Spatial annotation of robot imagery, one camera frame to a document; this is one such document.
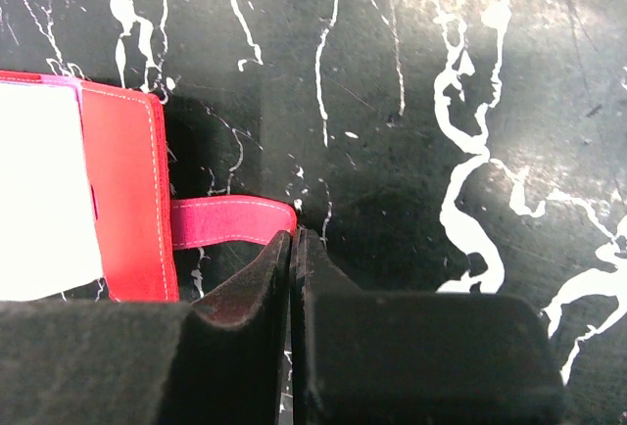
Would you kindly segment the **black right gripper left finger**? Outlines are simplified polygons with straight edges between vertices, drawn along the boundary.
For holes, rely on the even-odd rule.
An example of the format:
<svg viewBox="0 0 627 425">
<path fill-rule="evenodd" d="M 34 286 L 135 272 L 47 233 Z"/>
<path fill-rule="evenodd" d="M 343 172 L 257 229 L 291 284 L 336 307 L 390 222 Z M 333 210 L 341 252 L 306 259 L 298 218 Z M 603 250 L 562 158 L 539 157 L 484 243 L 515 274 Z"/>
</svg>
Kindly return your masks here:
<svg viewBox="0 0 627 425">
<path fill-rule="evenodd" d="M 275 423 L 290 249 L 194 303 L 3 303 L 2 422 Z"/>
</svg>

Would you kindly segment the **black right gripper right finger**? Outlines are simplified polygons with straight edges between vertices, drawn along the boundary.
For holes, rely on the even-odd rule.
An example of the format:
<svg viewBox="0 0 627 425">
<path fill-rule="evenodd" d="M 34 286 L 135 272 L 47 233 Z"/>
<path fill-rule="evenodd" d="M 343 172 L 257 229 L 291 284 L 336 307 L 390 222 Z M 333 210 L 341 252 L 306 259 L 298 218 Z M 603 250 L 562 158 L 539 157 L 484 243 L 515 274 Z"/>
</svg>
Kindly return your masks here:
<svg viewBox="0 0 627 425">
<path fill-rule="evenodd" d="M 295 423 L 562 422 L 564 387 L 525 302 L 366 291 L 305 228 L 290 275 Z"/>
</svg>

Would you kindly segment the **red card holder wallet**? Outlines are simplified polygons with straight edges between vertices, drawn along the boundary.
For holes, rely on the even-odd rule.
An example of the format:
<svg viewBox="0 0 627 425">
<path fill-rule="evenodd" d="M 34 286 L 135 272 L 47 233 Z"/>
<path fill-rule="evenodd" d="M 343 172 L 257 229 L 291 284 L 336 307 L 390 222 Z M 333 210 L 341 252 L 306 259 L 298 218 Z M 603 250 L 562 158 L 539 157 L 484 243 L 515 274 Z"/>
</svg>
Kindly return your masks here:
<svg viewBox="0 0 627 425">
<path fill-rule="evenodd" d="M 147 93 L 56 75 L 1 75 L 1 297 L 104 281 L 120 302 L 175 302 L 177 250 L 293 232 L 289 206 L 170 195 L 165 114 Z"/>
</svg>

